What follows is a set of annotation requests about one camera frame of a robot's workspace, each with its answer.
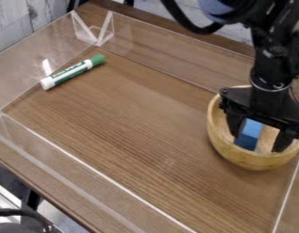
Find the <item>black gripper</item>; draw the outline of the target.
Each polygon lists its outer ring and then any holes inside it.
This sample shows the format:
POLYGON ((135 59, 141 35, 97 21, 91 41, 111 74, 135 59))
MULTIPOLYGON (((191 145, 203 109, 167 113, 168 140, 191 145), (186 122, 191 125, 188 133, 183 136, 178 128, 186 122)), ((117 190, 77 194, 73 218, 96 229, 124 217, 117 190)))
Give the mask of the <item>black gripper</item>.
POLYGON ((299 104, 290 92, 264 92, 252 86, 234 86, 222 88, 219 97, 232 137, 239 137, 248 118, 279 130, 272 152, 283 152, 299 137, 299 104))

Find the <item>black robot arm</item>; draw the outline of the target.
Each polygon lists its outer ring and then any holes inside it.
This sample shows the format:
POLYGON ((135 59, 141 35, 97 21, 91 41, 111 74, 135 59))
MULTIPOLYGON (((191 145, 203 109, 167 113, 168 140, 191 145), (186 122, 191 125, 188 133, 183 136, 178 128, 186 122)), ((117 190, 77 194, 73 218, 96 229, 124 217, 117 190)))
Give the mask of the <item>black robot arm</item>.
POLYGON ((279 130, 272 150, 299 139, 299 104, 290 96, 299 77, 299 0, 198 0, 218 24, 240 23, 251 29, 255 50, 247 87, 220 89, 220 108, 230 133, 240 134, 247 119, 279 130))

